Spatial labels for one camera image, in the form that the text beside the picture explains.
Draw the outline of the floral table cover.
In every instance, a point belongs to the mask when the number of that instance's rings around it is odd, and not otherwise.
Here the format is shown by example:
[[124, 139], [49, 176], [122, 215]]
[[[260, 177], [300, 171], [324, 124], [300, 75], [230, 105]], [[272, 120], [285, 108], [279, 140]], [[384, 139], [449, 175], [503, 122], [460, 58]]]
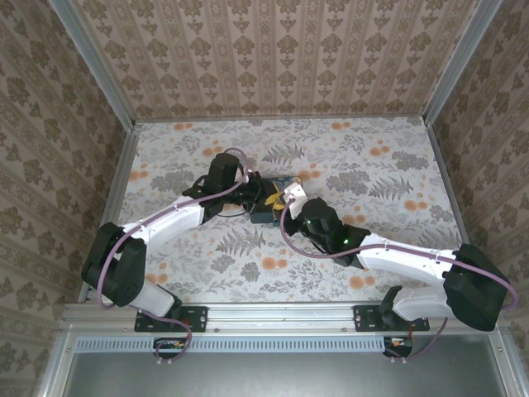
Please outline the floral table cover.
[[[416, 246], [456, 249], [467, 241], [441, 170], [441, 155], [420, 117], [252, 119], [137, 126], [119, 223], [145, 218], [205, 175], [215, 155], [245, 152], [264, 177], [301, 179], [339, 219]], [[201, 227], [150, 252], [148, 281], [187, 303], [379, 300], [416, 281], [388, 271], [308, 258], [302, 236], [285, 243], [272, 224], [224, 207]]]

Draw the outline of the aluminium frame post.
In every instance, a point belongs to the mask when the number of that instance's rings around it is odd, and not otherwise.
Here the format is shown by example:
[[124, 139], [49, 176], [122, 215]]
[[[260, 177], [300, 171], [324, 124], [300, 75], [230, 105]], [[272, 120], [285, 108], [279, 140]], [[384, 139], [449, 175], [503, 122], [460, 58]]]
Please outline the aluminium frame post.
[[111, 70], [107, 67], [102, 50], [97, 48], [95, 41], [90, 36], [87, 27], [76, 11], [72, 0], [49, 1], [95, 78], [98, 87], [102, 90], [112, 107], [117, 119], [126, 132], [133, 131], [136, 117], [133, 115], [131, 107], [127, 104], [117, 80], [112, 76]]
[[479, 3], [469, 19], [460, 41], [448, 61], [436, 87], [428, 101], [424, 112], [423, 121], [431, 127], [445, 106], [451, 92], [465, 70], [478, 44], [482, 40], [488, 26], [500, 8], [503, 0], [479, 0]]

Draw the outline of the aluminium side rail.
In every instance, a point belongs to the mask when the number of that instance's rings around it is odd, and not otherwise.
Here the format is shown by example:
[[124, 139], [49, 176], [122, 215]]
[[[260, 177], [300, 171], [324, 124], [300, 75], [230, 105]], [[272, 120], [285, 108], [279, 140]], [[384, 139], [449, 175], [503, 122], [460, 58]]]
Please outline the aluminium side rail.
[[435, 132], [433, 131], [433, 128], [427, 123], [425, 123], [425, 128], [430, 141], [431, 148], [433, 150], [436, 167], [440, 173], [439, 179], [442, 180], [444, 191], [446, 192], [446, 196], [450, 202], [449, 212], [453, 215], [454, 218], [454, 221], [452, 223], [454, 226], [457, 226], [458, 232], [454, 232], [452, 230], [449, 230], [448, 232], [443, 232], [440, 228], [437, 228], [437, 233], [424, 232], [423, 237], [420, 238], [420, 243], [422, 246], [431, 245], [437, 248], [447, 248], [450, 246], [450, 244], [454, 244], [456, 242], [455, 235], [458, 235], [458, 242], [460, 242], [460, 248], [458, 248], [457, 251], [466, 251], [468, 254], [470, 254], [471, 252], [478, 253], [479, 250], [475, 246], [472, 246], [470, 244], [469, 235], [465, 228], [464, 220], [460, 212], [460, 207], [458, 205], [455, 196], [455, 191], [452, 187], [452, 183], [450, 182], [450, 176], [447, 171], [446, 164], [443, 160], [441, 149], [436, 140]]
[[113, 175], [107, 202], [102, 213], [100, 226], [107, 222], [117, 223], [119, 220], [126, 186], [131, 173], [131, 167], [136, 156], [140, 132], [133, 127], [125, 135], [117, 167]]

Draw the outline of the black connector board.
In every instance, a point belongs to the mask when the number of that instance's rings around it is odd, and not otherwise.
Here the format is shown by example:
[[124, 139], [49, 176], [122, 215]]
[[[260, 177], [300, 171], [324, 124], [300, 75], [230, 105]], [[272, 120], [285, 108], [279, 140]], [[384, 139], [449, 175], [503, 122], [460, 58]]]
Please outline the black connector board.
[[412, 354], [411, 337], [384, 337], [383, 354], [389, 358], [406, 358]]
[[153, 341], [153, 354], [162, 361], [174, 360], [187, 344], [186, 337], [159, 337]]

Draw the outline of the grey metal panel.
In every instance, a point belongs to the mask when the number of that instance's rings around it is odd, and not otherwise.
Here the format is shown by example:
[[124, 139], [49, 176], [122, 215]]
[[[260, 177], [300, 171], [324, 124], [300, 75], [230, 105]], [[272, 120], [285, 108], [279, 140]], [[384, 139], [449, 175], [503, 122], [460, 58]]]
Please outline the grey metal panel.
[[381, 354], [80, 354], [64, 397], [507, 397], [489, 353], [437, 349], [414, 361]]

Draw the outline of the starry night painted box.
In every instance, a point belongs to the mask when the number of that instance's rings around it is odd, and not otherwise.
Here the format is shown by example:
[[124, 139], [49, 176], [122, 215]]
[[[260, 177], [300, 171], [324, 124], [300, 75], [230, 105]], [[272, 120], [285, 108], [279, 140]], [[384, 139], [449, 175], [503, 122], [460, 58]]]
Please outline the starry night painted box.
[[271, 180], [276, 185], [278, 192], [284, 194], [284, 189], [293, 182], [298, 182], [303, 186], [303, 180], [299, 176], [286, 177], [253, 177], [251, 180], [252, 187], [255, 188], [254, 198], [245, 206], [250, 215], [250, 221], [255, 224], [279, 224], [279, 218], [283, 210], [265, 206], [265, 200], [269, 195], [261, 195], [261, 181]]

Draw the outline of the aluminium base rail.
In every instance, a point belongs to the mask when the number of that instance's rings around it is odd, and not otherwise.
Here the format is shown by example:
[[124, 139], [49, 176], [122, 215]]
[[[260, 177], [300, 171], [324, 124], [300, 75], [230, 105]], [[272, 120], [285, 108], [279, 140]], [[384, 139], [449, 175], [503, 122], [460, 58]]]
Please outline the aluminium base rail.
[[[181, 321], [193, 332], [240, 335], [339, 332], [390, 332], [374, 302], [301, 304], [186, 304]], [[131, 308], [103, 310], [95, 303], [68, 304], [63, 327], [94, 332], [156, 333], [154, 320]]]

